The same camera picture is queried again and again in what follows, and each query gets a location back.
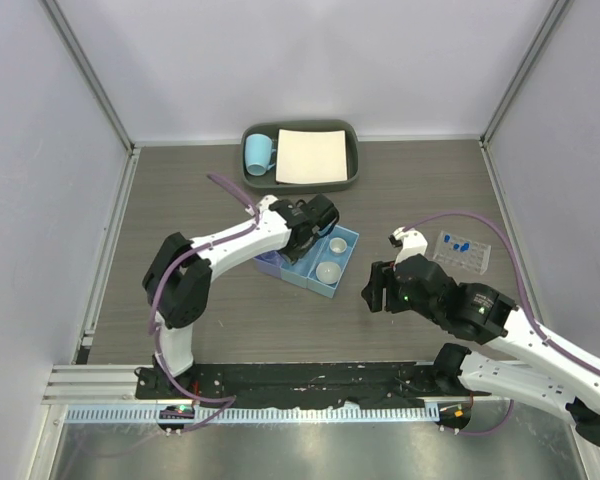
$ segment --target gray plastic bin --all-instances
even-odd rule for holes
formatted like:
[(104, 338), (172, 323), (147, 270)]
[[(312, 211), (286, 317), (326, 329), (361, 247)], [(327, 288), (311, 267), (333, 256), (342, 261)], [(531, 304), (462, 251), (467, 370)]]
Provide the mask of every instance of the gray plastic bin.
[[(244, 146), (247, 137), (253, 133), (261, 133), (271, 138), (274, 143), (277, 143), (278, 132), (280, 129), (303, 132), (333, 132), (344, 130), (347, 148), (347, 176), (349, 178), (343, 182), (289, 185), (276, 183), (275, 167), (260, 177), (249, 175), (244, 166)], [(259, 123), (249, 127), (242, 135), (242, 141), (240, 142), (240, 164), (244, 183), (249, 188), (264, 193), (325, 193), (345, 190), (358, 178), (358, 161), (358, 137), (353, 127), (342, 120), (296, 120), (289, 122)]]

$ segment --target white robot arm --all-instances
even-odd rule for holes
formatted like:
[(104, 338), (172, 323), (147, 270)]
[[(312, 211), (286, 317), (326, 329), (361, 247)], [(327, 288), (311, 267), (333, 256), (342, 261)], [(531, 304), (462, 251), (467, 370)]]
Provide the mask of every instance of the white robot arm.
[[(265, 252), (278, 251), (290, 263), (301, 258), (315, 242), (328, 235), (339, 220), (338, 210), (323, 195), (292, 203), (268, 195), (256, 205), (257, 218), (222, 232), (187, 240), (180, 233), (165, 239), (142, 282), (149, 302), (158, 305), (151, 333), (156, 335), (154, 370), (168, 370), (183, 383), (193, 365), (193, 323), (204, 312), (211, 283), (227, 270)], [(174, 262), (184, 259), (173, 269)], [(165, 272), (168, 280), (160, 282)], [(166, 391), (169, 384), (160, 378)]]
[(384, 299), (386, 311), (413, 310), (456, 338), (530, 365), (513, 366), (446, 344), (434, 362), (442, 391), (487, 392), (520, 401), (575, 423), (580, 435), (600, 446), (600, 358), (538, 325), (495, 289), (456, 284), (422, 255), (426, 242), (414, 247), (414, 230), (396, 232), (402, 236), (390, 239), (394, 246), (402, 246), (398, 259), (374, 263), (362, 291), (372, 312), (382, 309)]

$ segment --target blue tray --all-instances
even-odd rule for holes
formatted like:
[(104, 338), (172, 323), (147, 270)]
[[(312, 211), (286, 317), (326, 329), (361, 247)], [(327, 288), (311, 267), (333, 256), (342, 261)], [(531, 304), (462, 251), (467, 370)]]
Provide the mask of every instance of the blue tray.
[[(311, 250), (298, 260), (295, 265), (286, 262), (275, 251), (258, 255), (254, 258), (254, 261), (256, 262), (257, 269), (262, 273), (280, 278), (298, 287), (307, 288), (325, 297), (333, 298), (347, 268), (353, 249), (358, 243), (359, 236), (358, 233), (352, 230), (336, 225), (329, 236), (318, 240), (311, 247)], [(342, 238), (347, 242), (347, 250), (339, 255), (334, 255), (329, 250), (329, 241), (336, 237)], [(316, 277), (316, 267), (322, 262), (335, 262), (340, 266), (342, 275), (340, 275), (337, 283), (327, 285), (318, 280), (318, 277)]]

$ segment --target small white cup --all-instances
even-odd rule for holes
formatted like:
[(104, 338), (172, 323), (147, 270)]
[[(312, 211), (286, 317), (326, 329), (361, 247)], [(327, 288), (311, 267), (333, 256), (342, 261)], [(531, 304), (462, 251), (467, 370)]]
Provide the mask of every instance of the small white cup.
[(342, 255), (347, 251), (347, 242), (343, 238), (335, 237), (329, 241), (329, 250), (334, 255)]
[(341, 276), (342, 269), (340, 268), (340, 265), (335, 262), (322, 262), (319, 263), (318, 268), (316, 268), (316, 277), (326, 285), (338, 283)]

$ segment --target white wall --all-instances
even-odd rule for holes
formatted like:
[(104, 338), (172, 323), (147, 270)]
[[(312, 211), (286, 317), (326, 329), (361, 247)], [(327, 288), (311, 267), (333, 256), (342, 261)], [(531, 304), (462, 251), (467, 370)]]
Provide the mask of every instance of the white wall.
[(41, 6), (0, 2), (0, 480), (77, 342), (125, 154)]
[(136, 141), (481, 134), (551, 0), (61, 0)]
[(545, 321), (600, 355), (600, 0), (573, 2), (492, 152)]

